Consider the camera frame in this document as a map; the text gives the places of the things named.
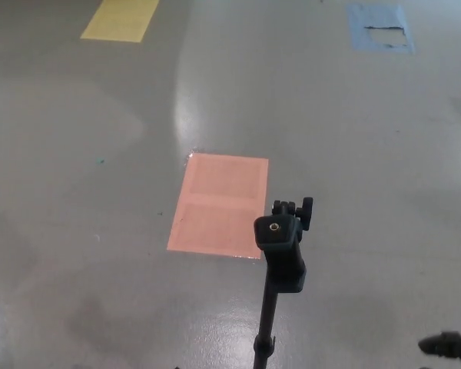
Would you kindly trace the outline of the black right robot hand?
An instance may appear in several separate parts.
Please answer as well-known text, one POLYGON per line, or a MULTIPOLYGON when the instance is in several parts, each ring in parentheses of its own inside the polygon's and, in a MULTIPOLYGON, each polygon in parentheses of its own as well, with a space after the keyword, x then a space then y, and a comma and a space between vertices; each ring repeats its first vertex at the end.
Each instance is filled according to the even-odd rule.
POLYGON ((427 355, 461 360, 461 333, 457 331, 443 331, 425 337, 418 346, 427 355))

